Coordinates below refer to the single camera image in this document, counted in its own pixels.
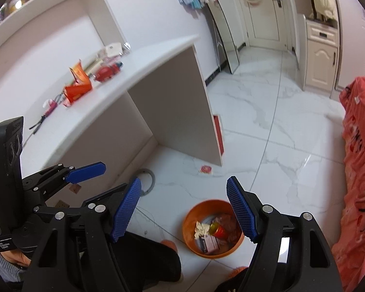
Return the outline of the yellow lined paper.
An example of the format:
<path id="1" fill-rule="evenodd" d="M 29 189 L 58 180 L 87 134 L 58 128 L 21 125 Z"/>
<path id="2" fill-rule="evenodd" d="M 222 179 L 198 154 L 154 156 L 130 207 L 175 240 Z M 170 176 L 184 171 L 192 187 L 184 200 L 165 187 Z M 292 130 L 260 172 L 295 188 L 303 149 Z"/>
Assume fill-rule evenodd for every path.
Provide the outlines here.
<path id="1" fill-rule="evenodd" d="M 204 237 L 210 234 L 210 224 L 196 222 L 196 226 L 194 229 L 194 238 L 200 239 L 200 237 Z"/>

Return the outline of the red apple shaped object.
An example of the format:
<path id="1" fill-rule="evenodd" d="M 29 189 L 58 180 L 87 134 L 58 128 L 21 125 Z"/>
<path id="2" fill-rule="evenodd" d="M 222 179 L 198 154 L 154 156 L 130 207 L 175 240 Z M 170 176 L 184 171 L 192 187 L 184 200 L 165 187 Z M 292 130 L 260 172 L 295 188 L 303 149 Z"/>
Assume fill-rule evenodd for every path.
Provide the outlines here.
<path id="1" fill-rule="evenodd" d="M 113 76 L 118 74 L 123 66 L 122 62 L 116 62 L 109 66 L 102 66 L 99 70 L 94 74 L 94 79 L 97 82 L 105 82 L 111 79 Z"/>

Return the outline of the cream small cabinet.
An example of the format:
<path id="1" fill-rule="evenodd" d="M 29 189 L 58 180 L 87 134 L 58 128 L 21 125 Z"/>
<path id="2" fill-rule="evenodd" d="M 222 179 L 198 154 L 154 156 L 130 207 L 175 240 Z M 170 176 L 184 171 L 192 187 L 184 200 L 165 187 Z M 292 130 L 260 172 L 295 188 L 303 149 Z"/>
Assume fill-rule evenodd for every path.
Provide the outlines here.
<path id="1" fill-rule="evenodd" d="M 330 95 L 338 71 L 339 30 L 301 15 L 299 41 L 303 90 Z"/>

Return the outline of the white room door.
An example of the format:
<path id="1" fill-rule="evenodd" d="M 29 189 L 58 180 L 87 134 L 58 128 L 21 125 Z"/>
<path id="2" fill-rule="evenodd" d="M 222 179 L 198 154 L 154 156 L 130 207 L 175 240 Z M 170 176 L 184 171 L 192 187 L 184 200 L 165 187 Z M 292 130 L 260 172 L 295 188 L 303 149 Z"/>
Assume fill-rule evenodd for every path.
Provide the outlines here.
<path id="1" fill-rule="evenodd" d="M 246 0 L 239 2 L 250 46 L 280 51 L 291 49 L 284 0 L 260 0 L 257 5 L 251 5 Z"/>

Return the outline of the orange trash bin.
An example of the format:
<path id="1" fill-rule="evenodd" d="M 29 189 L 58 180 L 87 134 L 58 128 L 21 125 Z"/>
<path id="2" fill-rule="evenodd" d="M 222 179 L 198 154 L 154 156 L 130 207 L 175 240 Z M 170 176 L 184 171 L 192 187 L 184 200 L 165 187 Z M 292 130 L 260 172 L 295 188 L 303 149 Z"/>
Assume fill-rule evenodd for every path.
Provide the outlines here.
<path id="1" fill-rule="evenodd" d="M 182 223 L 182 236 L 192 252 L 208 259 L 232 254 L 244 239 L 230 203 L 221 200 L 195 205 Z"/>

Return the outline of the tissue pack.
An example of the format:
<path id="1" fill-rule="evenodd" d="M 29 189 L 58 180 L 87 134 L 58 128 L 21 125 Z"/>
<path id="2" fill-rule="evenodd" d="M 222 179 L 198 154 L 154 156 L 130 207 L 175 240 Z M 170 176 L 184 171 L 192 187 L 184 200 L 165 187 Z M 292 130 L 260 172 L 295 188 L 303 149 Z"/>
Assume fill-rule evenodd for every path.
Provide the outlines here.
<path id="1" fill-rule="evenodd" d="M 104 46 L 102 49 L 100 49 L 97 52 L 97 56 L 100 59 L 103 58 L 112 58 L 116 56 L 120 56 L 123 54 L 122 44 L 120 42 L 115 42 L 112 44 L 109 44 L 107 46 Z"/>

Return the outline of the white blue medicine box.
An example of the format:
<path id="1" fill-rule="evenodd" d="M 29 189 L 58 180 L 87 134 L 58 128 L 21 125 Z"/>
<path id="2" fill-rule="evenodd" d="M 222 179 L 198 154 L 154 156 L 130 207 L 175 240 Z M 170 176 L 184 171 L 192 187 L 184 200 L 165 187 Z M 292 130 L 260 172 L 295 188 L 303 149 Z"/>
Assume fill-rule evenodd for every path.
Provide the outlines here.
<path id="1" fill-rule="evenodd" d="M 200 236 L 195 239 L 197 247 L 205 255 L 211 255 L 219 251 L 220 246 L 218 240 L 211 235 Z"/>

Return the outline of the red paper cup gold rim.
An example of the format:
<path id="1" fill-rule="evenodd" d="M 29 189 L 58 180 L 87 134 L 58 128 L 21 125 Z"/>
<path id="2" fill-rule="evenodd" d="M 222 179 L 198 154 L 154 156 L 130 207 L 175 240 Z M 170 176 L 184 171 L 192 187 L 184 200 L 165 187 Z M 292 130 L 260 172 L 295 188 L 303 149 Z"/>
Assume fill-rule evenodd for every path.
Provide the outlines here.
<path id="1" fill-rule="evenodd" d="M 229 232 L 218 222 L 213 221 L 210 225 L 210 234 L 213 237 L 227 241 Z"/>

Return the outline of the white wardrobe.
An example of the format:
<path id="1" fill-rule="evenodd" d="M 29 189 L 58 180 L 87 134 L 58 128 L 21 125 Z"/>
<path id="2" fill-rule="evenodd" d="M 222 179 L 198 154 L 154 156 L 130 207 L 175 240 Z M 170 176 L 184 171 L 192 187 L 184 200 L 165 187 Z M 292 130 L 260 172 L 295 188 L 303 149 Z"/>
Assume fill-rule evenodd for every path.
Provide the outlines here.
<path id="1" fill-rule="evenodd" d="M 342 58 L 336 90 L 365 76 L 365 9 L 358 0 L 338 0 Z"/>

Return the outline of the standing mirror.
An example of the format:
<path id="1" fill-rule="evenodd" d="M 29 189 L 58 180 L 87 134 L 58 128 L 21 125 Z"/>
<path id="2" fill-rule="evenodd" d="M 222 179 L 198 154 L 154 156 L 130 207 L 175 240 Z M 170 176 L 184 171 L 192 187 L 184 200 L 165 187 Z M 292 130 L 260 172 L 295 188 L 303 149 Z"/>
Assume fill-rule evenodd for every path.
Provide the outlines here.
<path id="1" fill-rule="evenodd" d="M 234 74 L 240 62 L 237 43 L 234 39 L 237 14 L 233 0 L 210 0 L 209 9 L 220 37 L 224 57 L 227 59 L 229 73 Z"/>

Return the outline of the red bed cover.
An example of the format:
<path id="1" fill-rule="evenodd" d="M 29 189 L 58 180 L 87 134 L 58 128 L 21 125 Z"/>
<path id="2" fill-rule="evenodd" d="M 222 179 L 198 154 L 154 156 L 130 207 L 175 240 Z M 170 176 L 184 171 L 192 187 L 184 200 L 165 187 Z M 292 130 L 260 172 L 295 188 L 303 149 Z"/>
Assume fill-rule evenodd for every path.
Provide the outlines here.
<path id="1" fill-rule="evenodd" d="M 332 247 L 344 291 L 354 291 L 365 277 L 365 76 L 339 96 L 344 107 L 345 174 L 341 233 Z"/>

